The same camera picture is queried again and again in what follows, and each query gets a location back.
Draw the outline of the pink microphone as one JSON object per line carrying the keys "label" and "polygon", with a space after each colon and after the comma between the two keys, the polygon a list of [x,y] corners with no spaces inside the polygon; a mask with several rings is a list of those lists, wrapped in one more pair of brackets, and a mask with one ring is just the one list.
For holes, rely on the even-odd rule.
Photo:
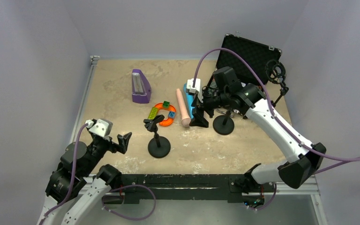
{"label": "pink microphone", "polygon": [[179,109],[180,109],[180,114],[181,114],[181,123],[183,125],[183,127],[185,128],[189,128],[190,127],[190,122],[191,122],[191,118],[188,114],[188,110],[182,95],[182,92],[180,89],[176,89],[176,97],[178,100],[178,104],[179,104]]}

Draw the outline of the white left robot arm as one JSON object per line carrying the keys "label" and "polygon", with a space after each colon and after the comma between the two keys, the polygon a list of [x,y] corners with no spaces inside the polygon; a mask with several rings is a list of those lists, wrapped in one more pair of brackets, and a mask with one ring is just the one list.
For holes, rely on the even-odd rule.
{"label": "white left robot arm", "polygon": [[79,196],[86,186],[86,178],[103,158],[106,152],[125,154],[132,133],[118,135],[118,142],[108,135],[99,136],[90,131],[92,141],[85,144],[80,140],[82,131],[74,142],[67,146],[61,156],[58,167],[50,175],[45,189],[45,199],[37,224],[39,225],[74,225],[81,216],[110,189],[121,185],[121,172],[111,165],[100,168],[87,194]]}

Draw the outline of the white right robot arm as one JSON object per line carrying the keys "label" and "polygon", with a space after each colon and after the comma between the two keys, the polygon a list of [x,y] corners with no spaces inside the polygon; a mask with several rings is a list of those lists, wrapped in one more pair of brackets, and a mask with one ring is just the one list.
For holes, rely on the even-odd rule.
{"label": "white right robot arm", "polygon": [[303,137],[272,107],[268,96],[256,85],[242,85],[231,67],[214,71],[216,89],[209,94],[201,88],[201,80],[189,79],[187,92],[194,95],[193,118],[190,126],[207,128],[207,113],[213,117],[216,108],[235,109],[257,124],[279,147],[285,160],[268,165],[256,164],[244,174],[240,184],[246,193],[269,182],[284,182],[298,189],[320,167],[326,148],[323,144],[312,143]]}

